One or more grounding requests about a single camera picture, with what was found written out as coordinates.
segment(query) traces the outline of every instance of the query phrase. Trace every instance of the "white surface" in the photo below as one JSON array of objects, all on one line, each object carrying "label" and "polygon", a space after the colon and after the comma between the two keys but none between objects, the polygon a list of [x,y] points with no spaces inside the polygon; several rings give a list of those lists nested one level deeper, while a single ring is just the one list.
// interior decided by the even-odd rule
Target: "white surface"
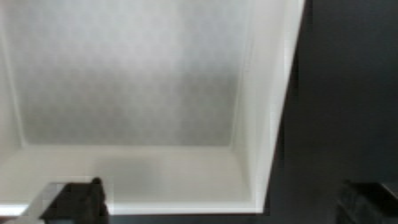
[{"label": "white surface", "polygon": [[4,164],[2,206],[27,205],[50,182],[87,182],[96,176],[112,214],[189,212],[192,202],[208,211],[212,203],[237,211],[233,204],[247,203],[249,189],[228,148],[55,147],[23,150]]}]

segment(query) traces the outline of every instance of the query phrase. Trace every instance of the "black object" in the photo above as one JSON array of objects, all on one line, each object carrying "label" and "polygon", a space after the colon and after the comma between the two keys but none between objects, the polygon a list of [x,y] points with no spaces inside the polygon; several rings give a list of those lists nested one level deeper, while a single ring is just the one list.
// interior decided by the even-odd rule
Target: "black object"
[{"label": "black object", "polygon": [[386,184],[345,182],[336,223],[398,224],[398,196]]},{"label": "black object", "polygon": [[47,224],[109,224],[109,209],[100,178],[68,183],[41,215]]}]

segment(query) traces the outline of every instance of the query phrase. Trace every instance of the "white wall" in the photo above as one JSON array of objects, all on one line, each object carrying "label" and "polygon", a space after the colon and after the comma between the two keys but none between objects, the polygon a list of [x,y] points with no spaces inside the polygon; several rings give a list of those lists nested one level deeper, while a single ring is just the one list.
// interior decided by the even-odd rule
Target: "white wall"
[{"label": "white wall", "polygon": [[302,0],[254,0],[251,61],[240,90],[235,150],[263,207],[286,95]]},{"label": "white wall", "polygon": [[32,144],[230,145],[247,0],[2,0]]},{"label": "white wall", "polygon": [[20,148],[0,16],[0,165]]}]

